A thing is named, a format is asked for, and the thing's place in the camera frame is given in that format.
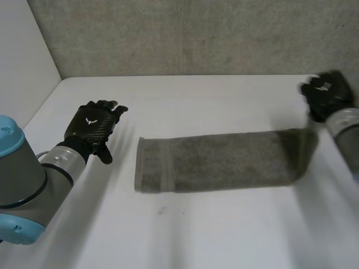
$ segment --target black glove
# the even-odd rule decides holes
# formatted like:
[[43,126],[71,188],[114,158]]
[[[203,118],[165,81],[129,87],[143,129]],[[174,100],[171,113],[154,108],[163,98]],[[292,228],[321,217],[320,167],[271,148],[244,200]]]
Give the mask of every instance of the black glove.
[[316,122],[326,119],[344,108],[354,107],[353,92],[340,71],[320,73],[313,77],[309,84],[301,85],[310,108],[310,115]]
[[120,116],[128,111],[125,106],[118,106],[116,101],[90,101],[79,107],[65,132],[65,141],[61,146],[68,146],[79,152],[87,161],[90,154],[99,156],[105,164],[112,163],[112,156],[106,142],[113,133]]

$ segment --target robotic hand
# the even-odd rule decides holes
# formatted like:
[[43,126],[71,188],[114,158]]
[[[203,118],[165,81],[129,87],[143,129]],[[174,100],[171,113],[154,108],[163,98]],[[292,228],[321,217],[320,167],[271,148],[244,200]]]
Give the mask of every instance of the robotic hand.
[[309,117],[325,124],[353,178],[359,180],[359,108],[355,108],[348,82],[339,71],[331,71],[300,88],[309,105]]
[[116,101],[90,101],[78,109],[65,132],[65,141],[60,146],[75,147],[85,161],[90,154],[99,156],[104,164],[112,163],[112,156],[106,147],[108,137],[120,116],[128,111],[125,106],[115,106]]
[[65,140],[38,162],[15,121],[0,116],[0,242],[32,244],[60,208],[91,154],[112,162],[106,142],[128,111],[116,101],[81,106]]

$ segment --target white table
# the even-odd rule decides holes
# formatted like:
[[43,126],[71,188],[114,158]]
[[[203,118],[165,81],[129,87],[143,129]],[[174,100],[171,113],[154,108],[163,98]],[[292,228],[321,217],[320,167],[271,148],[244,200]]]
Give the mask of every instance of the white table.
[[0,244],[0,268],[358,268],[359,186],[328,133],[291,187],[191,194],[134,191],[137,142],[302,127],[306,76],[70,78],[26,126],[39,153],[63,139],[77,108],[129,111],[40,240]]

